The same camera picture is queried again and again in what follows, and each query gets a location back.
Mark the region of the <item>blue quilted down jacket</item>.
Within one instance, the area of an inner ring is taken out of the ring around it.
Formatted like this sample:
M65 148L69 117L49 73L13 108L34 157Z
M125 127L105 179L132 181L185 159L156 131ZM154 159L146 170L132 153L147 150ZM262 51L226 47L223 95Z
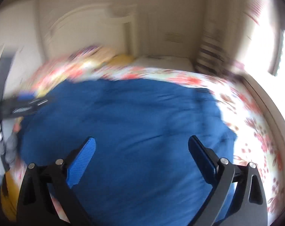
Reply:
M187 225L211 190L190 136L233 158L236 134L207 89L99 79L64 81L48 96L21 123L19 154L47 165L93 137L96 151L73 191L97 225Z

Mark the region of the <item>yellow bag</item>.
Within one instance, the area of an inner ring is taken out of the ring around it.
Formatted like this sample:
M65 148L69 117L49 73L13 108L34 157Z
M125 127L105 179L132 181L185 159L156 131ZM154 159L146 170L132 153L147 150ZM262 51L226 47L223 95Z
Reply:
M19 193L19 176L15 174L14 169L10 169L3 177L0 190L2 211L10 222L16 222Z

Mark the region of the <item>white drawer cabinet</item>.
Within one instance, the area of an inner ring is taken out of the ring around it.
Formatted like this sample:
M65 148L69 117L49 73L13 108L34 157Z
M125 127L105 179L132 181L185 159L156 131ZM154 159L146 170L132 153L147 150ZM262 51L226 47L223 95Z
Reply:
M4 95L14 93L44 62L35 0L0 9L0 56L11 53L13 62Z

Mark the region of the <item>floral bed sheet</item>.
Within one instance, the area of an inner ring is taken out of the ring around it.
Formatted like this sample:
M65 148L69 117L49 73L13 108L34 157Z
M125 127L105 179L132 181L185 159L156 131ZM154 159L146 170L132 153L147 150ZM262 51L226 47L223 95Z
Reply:
M259 170L267 199L268 222L272 223L283 209L283 174L279 147L272 129L251 93L239 81L216 76L154 67L107 66L111 59L96 56L68 61L66 57L54 59L40 66L25 81L21 92L44 96L66 79L148 79L165 81L196 88L209 89L218 102L222 120L237 135L234 144L234 162L246 165L254 162Z

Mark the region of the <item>colourful patterned pillow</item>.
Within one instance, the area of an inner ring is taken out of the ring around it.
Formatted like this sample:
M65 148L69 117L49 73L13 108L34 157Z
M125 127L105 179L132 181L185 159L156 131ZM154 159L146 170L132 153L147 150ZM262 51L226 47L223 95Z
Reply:
M97 58L107 60L111 59L116 55L116 50L110 47L102 45L91 45L85 48L82 48L75 53L72 53L68 57L68 61L78 61L89 58L91 56L96 56Z

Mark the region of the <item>yellow pillow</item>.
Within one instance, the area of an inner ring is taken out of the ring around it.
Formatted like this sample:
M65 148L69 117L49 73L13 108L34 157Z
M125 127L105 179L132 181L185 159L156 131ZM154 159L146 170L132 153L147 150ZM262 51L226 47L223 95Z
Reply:
M107 66L127 66L134 62L135 58L132 55L117 55L108 61Z

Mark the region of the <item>white wooden headboard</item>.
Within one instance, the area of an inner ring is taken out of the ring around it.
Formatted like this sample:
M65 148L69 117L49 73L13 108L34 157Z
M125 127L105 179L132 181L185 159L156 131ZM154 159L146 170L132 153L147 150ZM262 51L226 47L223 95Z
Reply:
M137 6L122 7L119 14L113 13L110 4L81 6L56 20L44 36L49 58L71 54L92 45L108 46L117 54L137 57Z

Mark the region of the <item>striped curtain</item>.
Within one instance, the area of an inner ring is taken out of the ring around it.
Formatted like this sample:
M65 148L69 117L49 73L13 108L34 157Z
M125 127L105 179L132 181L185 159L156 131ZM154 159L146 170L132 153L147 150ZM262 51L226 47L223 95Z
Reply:
M210 76L226 76L227 55L223 47L224 33L219 29L205 30L195 62L195 70Z

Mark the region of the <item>white bedside table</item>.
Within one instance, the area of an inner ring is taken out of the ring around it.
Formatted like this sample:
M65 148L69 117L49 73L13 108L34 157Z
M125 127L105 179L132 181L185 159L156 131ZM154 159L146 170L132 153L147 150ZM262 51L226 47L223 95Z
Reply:
M132 65L194 72L191 61L182 57L147 55L137 58Z

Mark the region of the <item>wall socket plate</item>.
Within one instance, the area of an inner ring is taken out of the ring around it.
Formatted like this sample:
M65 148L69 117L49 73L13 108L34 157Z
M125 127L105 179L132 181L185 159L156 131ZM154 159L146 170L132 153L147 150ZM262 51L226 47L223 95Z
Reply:
M183 35L178 33L165 33L164 41L167 42L174 42L174 43L182 43L183 42Z

